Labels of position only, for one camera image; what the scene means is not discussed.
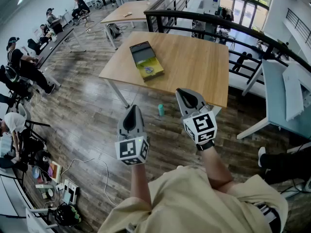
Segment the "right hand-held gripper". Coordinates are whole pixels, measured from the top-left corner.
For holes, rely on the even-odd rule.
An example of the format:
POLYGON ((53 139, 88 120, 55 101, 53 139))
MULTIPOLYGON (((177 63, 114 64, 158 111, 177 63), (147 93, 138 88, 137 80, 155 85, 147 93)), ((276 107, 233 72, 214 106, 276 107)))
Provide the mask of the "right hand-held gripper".
POLYGON ((193 90, 178 88, 176 98, 183 119, 183 125, 186 133, 195 142, 203 145, 216 137, 217 123, 214 113, 203 96, 193 90))

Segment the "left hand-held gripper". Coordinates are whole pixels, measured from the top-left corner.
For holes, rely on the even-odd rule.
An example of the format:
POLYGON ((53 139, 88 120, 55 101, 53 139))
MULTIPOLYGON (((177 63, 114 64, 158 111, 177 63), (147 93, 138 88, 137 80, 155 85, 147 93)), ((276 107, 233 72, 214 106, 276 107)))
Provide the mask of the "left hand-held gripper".
POLYGON ((144 132, 144 121, 137 105, 130 106, 118 121, 116 156, 127 166, 144 164, 149 152, 148 137, 144 132))

